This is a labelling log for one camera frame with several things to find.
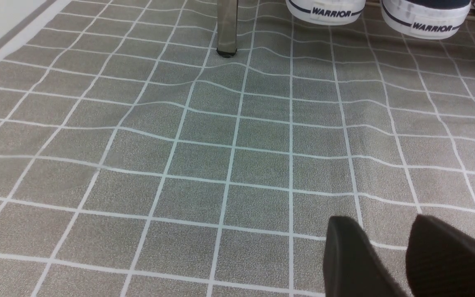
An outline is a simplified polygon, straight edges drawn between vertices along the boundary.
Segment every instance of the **baseboard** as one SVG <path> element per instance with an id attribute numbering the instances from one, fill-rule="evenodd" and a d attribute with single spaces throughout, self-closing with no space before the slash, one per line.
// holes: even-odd
<path id="1" fill-rule="evenodd" d="M 11 39 L 13 39 L 21 30 L 26 28 L 34 19 L 39 17 L 47 8 L 49 8 L 56 0 L 46 0 L 40 7 L 36 8 L 31 14 L 25 17 L 19 24 L 8 31 L 0 38 L 0 49 L 4 47 Z"/>

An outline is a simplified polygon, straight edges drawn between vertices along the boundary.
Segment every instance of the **metal chair leg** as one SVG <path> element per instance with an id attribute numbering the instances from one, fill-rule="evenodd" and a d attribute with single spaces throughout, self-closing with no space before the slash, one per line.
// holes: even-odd
<path id="1" fill-rule="evenodd" d="M 238 0 L 217 0 L 217 53 L 223 58 L 237 52 Z"/>

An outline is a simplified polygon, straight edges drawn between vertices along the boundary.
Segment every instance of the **canvas shoe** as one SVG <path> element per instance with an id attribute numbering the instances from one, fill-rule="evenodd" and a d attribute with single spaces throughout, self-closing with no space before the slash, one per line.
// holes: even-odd
<path id="1" fill-rule="evenodd" d="M 458 31 L 470 0 L 381 0 L 384 21 L 394 30 L 421 39 L 445 39 Z"/>
<path id="2" fill-rule="evenodd" d="M 319 25 L 345 25 L 355 22 L 366 0 L 285 0 L 294 17 Z"/>

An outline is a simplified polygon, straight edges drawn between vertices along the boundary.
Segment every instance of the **sneaker sole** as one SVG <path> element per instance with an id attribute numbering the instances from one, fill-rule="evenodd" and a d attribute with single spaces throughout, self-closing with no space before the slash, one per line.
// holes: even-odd
<path id="1" fill-rule="evenodd" d="M 366 0 L 285 0 L 289 11 L 302 21 L 329 26 L 355 22 Z"/>
<path id="2" fill-rule="evenodd" d="M 381 0 L 382 17 L 392 29 L 421 39 L 446 39 L 456 34 L 470 4 L 456 9 L 434 9 L 406 0 Z"/>

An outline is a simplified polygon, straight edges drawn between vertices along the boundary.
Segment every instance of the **floor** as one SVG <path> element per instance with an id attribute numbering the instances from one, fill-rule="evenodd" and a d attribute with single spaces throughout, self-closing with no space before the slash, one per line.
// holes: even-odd
<path id="1" fill-rule="evenodd" d="M 216 0 L 74 0 L 0 63 L 1 297 L 324 296 L 332 215 L 406 288 L 418 213 L 475 238 L 475 23 L 256 1 L 232 59 Z"/>

